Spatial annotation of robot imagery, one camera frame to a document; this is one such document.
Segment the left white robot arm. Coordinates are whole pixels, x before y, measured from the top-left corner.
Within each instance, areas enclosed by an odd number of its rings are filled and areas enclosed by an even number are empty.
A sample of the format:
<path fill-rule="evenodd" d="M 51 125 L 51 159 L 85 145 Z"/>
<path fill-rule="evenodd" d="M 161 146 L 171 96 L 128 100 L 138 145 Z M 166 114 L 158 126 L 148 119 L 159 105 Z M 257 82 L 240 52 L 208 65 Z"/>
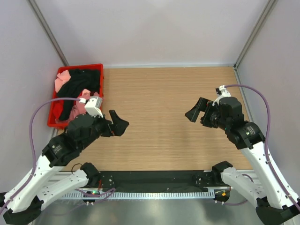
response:
<path fill-rule="evenodd" d="M 80 114 L 42 150 L 35 166 L 11 191 L 0 194 L 0 205 L 7 209 L 3 218 L 9 225 L 27 225 L 51 203 L 77 188 L 95 187 L 101 180 L 92 163 L 84 163 L 77 171 L 54 185 L 46 183 L 99 137 L 122 136 L 129 122 L 110 110 L 104 116 Z"/>

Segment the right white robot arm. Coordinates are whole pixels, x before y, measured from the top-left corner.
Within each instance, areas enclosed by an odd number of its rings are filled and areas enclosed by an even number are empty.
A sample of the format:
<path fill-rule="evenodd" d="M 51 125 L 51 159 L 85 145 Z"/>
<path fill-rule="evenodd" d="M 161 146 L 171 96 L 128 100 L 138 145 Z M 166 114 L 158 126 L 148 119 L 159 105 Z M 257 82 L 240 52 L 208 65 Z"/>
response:
<path fill-rule="evenodd" d="M 236 189 L 255 208 L 265 225 L 281 225 L 299 215 L 300 198 L 285 180 L 281 186 L 271 171 L 272 156 L 265 149 L 266 139 L 259 127 L 244 119 L 242 105 L 235 97 L 222 97 L 215 102 L 199 98 L 195 106 L 185 113 L 191 122 L 196 122 L 200 112 L 204 115 L 200 123 L 209 128 L 224 130 L 228 140 L 250 162 L 260 186 L 238 173 L 231 165 L 221 166 L 211 174 L 215 185 L 224 183 Z"/>

